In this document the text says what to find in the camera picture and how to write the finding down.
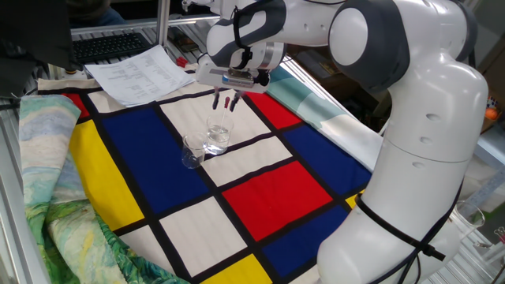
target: paper document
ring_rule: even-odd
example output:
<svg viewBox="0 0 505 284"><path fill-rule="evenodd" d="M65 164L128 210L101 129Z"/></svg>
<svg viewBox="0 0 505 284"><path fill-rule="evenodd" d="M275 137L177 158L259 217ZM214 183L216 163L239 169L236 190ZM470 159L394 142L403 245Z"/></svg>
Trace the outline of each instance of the paper document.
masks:
<svg viewBox="0 0 505 284"><path fill-rule="evenodd" d="M160 45L122 62L86 65L86 69L105 92L125 107L150 103L194 82Z"/></svg>

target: drinking glass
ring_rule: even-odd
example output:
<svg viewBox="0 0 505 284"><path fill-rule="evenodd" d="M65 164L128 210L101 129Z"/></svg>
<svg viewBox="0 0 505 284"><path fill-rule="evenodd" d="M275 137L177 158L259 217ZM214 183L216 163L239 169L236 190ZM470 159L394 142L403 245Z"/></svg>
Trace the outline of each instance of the drinking glass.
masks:
<svg viewBox="0 0 505 284"><path fill-rule="evenodd" d="M188 169L196 169L204 161L207 140L205 133L189 132L182 137L182 164Z"/></svg>
<svg viewBox="0 0 505 284"><path fill-rule="evenodd" d="M476 228L484 225L484 214L477 206L465 201L458 201L449 219L458 227L459 239L462 240Z"/></svg>
<svg viewBox="0 0 505 284"><path fill-rule="evenodd" d="M224 153L230 142L234 122L227 115L217 114L207 118L207 141L205 148L213 155Z"/></svg>

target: keyboard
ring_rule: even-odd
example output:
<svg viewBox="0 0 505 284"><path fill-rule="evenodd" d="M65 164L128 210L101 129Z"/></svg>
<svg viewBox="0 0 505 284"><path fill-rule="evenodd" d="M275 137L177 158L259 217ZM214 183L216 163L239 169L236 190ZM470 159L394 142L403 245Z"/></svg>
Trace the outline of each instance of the keyboard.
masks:
<svg viewBox="0 0 505 284"><path fill-rule="evenodd" d="M97 39L83 39L73 42L73 53L79 63L139 54L152 45L138 32L109 35Z"/></svg>

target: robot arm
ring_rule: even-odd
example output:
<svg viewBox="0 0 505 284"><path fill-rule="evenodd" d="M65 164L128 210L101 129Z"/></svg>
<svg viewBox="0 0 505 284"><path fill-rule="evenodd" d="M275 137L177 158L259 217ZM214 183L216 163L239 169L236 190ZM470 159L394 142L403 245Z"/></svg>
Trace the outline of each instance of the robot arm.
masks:
<svg viewBox="0 0 505 284"><path fill-rule="evenodd" d="M326 46L339 7L305 0L221 0L222 19L208 33L208 52L199 59L196 79L222 88L265 92L270 70L286 53L285 43Z"/></svg>
<svg viewBox="0 0 505 284"><path fill-rule="evenodd" d="M320 246L323 283L412 283L438 271L458 251L458 234L450 222L435 237L429 232L457 198L488 95L482 75L456 60L475 44L472 13L457 0L216 1L223 18L208 33L208 54L196 72L200 83L264 92L269 70L292 43L328 45L348 77L369 92L391 93L389 127L361 201L445 257L426 250L418 254L421 271L404 268L413 251L424 249L357 206Z"/></svg>

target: red square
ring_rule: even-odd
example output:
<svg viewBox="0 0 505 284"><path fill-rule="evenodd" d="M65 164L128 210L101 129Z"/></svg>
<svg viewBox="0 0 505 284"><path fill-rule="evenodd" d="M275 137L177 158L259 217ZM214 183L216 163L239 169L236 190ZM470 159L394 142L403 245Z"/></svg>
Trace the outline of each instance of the red square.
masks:
<svg viewBox="0 0 505 284"><path fill-rule="evenodd" d="M331 201L299 162L254 177L223 195L256 241Z"/></svg>
<svg viewBox="0 0 505 284"><path fill-rule="evenodd" d="M290 112L267 94L247 92L247 96L277 129L301 122L298 116Z"/></svg>
<svg viewBox="0 0 505 284"><path fill-rule="evenodd" d="M79 108L80 110L79 118L87 118L89 116L89 112L88 110L86 110L86 107L82 103L82 100L80 99L80 96L78 94L62 94L62 95L71 99L73 104L75 104L76 107Z"/></svg>

